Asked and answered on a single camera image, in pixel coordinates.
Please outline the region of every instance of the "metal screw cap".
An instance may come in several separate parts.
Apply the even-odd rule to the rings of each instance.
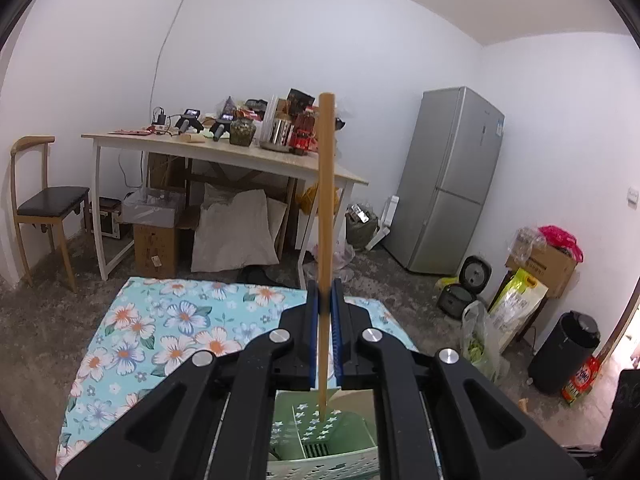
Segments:
[[[193,357],[191,357],[191,362],[196,366],[207,366],[210,365],[212,361],[213,354],[208,350],[196,352]]]
[[[269,339],[271,339],[271,341],[273,341],[274,343],[286,343],[290,337],[291,334],[284,328],[271,330],[271,333],[269,334]]]
[[[443,348],[438,352],[438,357],[443,363],[446,363],[448,365],[457,363],[458,359],[460,359],[458,352],[456,352],[453,348]]]
[[[377,343],[382,339],[382,332],[377,328],[366,328],[362,331],[362,338],[364,341],[369,341],[370,343]]]

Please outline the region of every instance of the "refrigerator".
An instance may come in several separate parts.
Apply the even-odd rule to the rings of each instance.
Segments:
[[[383,243],[413,272],[454,276],[491,185],[504,115],[467,87],[425,92]]]

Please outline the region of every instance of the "green plastic basket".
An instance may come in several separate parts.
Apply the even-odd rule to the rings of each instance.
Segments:
[[[329,390],[328,398],[337,390]],[[270,480],[373,478],[378,474],[374,422],[356,413],[318,417],[318,393],[279,392],[274,407]]]

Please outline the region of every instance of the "glass jar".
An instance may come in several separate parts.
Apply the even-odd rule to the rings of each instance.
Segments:
[[[254,140],[255,124],[251,119],[235,119],[229,127],[229,143],[236,146],[249,146]]]

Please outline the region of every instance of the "rice cooker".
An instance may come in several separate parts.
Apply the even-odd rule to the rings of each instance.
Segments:
[[[459,283],[445,286],[436,305],[448,316],[462,319],[466,306],[476,300],[491,276],[491,266],[479,256],[469,256],[460,269]]]

